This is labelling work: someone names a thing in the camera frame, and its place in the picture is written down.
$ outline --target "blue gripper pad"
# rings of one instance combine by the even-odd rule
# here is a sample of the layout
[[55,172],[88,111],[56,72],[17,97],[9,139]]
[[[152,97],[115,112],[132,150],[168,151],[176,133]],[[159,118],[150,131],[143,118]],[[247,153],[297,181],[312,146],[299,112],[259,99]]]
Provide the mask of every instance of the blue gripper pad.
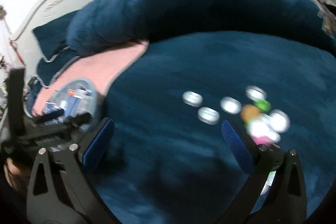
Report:
[[254,159],[243,140],[239,137],[236,130],[228,122],[222,124],[222,136],[229,145],[239,167],[244,173],[252,174],[254,170]]
[[82,156],[82,169],[84,173],[91,173],[96,170],[104,152],[106,151],[114,133],[114,122],[111,119],[102,125],[99,132],[85,150]]

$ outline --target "green round object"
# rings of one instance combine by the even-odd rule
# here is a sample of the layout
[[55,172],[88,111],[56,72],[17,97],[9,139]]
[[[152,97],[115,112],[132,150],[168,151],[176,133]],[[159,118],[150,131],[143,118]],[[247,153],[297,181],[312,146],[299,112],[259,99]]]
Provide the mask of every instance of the green round object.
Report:
[[268,112],[271,109],[271,104],[266,100],[258,100],[254,102],[254,105],[262,112]]

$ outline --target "silver bolt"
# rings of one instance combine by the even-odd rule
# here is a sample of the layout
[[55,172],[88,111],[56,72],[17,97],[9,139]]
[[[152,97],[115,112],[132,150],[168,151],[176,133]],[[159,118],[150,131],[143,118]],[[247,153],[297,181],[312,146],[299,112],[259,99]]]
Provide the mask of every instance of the silver bolt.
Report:
[[40,155],[43,155],[45,152],[47,152],[47,150],[44,147],[39,150]]
[[264,144],[258,145],[258,149],[261,152],[265,152],[267,150],[267,146]]
[[294,150],[294,149],[291,149],[291,150],[289,150],[289,153],[292,155],[292,156],[296,156],[296,150]]
[[75,150],[77,150],[77,148],[78,148],[78,144],[76,144],[76,143],[73,143],[73,144],[71,144],[71,145],[69,146],[69,149],[70,149],[71,151],[75,151]]

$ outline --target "blue blanket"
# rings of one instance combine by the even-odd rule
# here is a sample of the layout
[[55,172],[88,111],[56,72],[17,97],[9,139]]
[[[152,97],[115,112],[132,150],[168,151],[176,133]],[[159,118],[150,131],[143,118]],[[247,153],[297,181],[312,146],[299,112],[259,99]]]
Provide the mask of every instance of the blue blanket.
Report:
[[[316,209],[336,178],[336,60],[283,38],[227,31],[150,44],[110,88],[105,114],[115,135],[90,181],[120,221],[206,224],[227,208],[247,175],[221,136],[221,121],[243,123],[219,102],[251,103],[249,85],[290,117],[279,145],[298,151],[308,214]],[[220,113],[217,125],[198,120],[198,108],[183,102],[188,90]]]

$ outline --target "headboard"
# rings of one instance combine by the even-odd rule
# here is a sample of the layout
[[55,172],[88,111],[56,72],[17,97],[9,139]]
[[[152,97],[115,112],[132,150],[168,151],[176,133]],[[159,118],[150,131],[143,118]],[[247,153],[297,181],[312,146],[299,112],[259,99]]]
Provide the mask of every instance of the headboard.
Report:
[[10,39],[16,41],[18,52],[26,64],[26,80],[36,75],[42,52],[32,29],[67,13],[79,10],[93,0],[38,0]]

